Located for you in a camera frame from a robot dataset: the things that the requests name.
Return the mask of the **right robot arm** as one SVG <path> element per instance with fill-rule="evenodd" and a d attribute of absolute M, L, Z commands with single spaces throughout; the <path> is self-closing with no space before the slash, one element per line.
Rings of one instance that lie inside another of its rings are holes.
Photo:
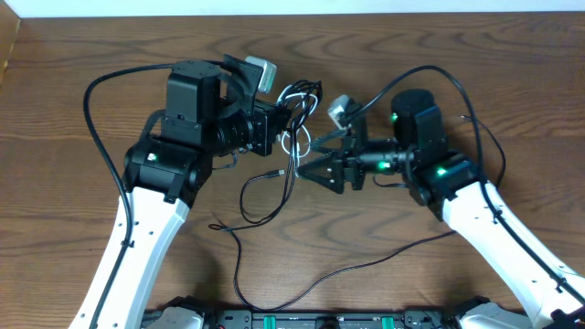
<path fill-rule="evenodd" d="M 449 147 L 441 110 L 427 90 L 405 90 L 391 102 L 394 137 L 371 140 L 364 119 L 347 96 L 329 110 L 342 142 L 313 148 L 321 157 L 303 164 L 300 177 L 337 194 L 346 183 L 362 188 L 368 174 L 400 174 L 411 197 L 464 237 L 490 264 L 524 313 L 511 313 L 486 298 L 464 303 L 450 316 L 461 328 L 581 328 L 584 279 L 557 258 L 505 204 L 495 185 L 483 182 L 477 164 Z"/>

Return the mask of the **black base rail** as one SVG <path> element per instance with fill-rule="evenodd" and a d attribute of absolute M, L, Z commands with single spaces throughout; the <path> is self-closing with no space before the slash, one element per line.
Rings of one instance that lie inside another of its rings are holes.
<path fill-rule="evenodd" d="M 202 312 L 194 315 L 150 313 L 142 328 L 196 329 L 456 329 L 462 325 L 439 311 L 397 313 L 261 313 L 246 310 Z"/>

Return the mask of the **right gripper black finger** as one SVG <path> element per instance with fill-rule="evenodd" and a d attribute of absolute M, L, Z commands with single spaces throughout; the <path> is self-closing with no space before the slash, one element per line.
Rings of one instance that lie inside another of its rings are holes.
<path fill-rule="evenodd" d="M 313 151 L 317 153 L 329 154 L 331 152 L 334 152 L 335 149 L 331 147 L 326 147 L 325 145 L 333 140 L 344 138 L 346 135 L 347 130 L 334 130 L 325 135 L 315 138 L 312 142 L 310 142 L 310 147 Z"/>
<path fill-rule="evenodd" d="M 344 193 L 344 167 L 337 153 L 325 154 L 297 169 L 298 175 L 337 194 Z"/>

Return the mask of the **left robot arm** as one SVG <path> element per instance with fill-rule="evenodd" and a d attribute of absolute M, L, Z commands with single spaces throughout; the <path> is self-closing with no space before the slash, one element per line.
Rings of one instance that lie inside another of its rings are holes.
<path fill-rule="evenodd" d="M 169 246 L 185 223 L 213 160 L 246 149 L 271 154 L 289 110 L 257 100 L 277 68 L 263 58 L 224 56 L 167 65 L 165 107 L 153 112 L 117 172 L 91 120 L 88 128 L 120 192 L 112 234 L 73 328 L 137 328 Z"/>

